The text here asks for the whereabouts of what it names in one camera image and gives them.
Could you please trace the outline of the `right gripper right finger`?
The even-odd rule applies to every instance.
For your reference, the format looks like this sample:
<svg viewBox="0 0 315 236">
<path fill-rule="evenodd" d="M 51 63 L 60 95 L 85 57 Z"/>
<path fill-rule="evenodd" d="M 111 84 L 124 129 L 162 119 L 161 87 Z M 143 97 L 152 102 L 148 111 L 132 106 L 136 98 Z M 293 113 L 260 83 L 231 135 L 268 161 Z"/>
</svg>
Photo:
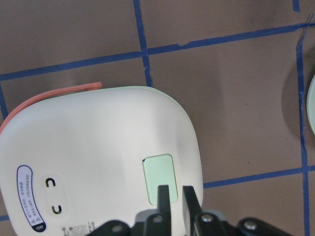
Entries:
<svg viewBox="0 0 315 236">
<path fill-rule="evenodd" d="M 192 186 L 183 186 L 183 216 L 195 216 L 201 212 L 201 206 Z"/>
</svg>

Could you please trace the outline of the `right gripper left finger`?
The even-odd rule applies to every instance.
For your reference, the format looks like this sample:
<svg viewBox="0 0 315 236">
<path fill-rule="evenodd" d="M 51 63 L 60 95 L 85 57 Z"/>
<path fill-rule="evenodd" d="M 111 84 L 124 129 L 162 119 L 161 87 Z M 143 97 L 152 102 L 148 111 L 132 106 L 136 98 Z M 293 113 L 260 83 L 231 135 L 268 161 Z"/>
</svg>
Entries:
<svg viewBox="0 0 315 236">
<path fill-rule="evenodd" d="M 157 209 L 160 213 L 170 216 L 170 197 L 168 185 L 159 185 L 157 189 Z"/>
</svg>

